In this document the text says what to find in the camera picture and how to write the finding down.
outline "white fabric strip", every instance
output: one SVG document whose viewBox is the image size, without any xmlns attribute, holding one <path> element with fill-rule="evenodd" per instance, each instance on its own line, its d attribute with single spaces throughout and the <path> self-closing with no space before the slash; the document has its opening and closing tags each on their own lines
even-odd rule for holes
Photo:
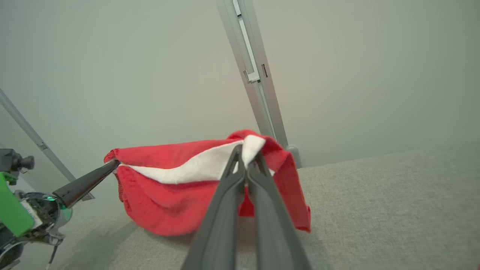
<svg viewBox="0 0 480 270">
<path fill-rule="evenodd" d="M 248 135 L 244 140 L 205 150 L 193 156 L 184 164 L 172 169 L 142 167 L 128 164 L 121 164 L 120 166 L 128 166 L 138 173 L 163 184 L 220 180 L 233 148 L 240 144 L 243 144 L 242 160 L 245 166 L 247 166 L 262 149 L 265 144 L 265 139 L 254 135 Z M 274 175 L 275 172 L 270 169 L 270 173 L 271 175 Z"/>
</svg>

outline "red garment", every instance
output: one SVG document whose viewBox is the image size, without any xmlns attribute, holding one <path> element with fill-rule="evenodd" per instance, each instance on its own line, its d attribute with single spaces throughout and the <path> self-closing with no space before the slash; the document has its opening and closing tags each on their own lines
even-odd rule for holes
<svg viewBox="0 0 480 270">
<path fill-rule="evenodd" d="M 310 207 L 305 204 L 292 154 L 274 139 L 251 130 L 225 140 L 116 148 L 104 159 L 121 161 L 115 176 L 127 214 L 140 227 L 160 235 L 190 233 L 200 227 L 233 147 L 243 144 L 248 164 L 261 149 L 297 229 L 310 232 Z M 245 195 L 239 216 L 253 217 Z"/>
</svg>

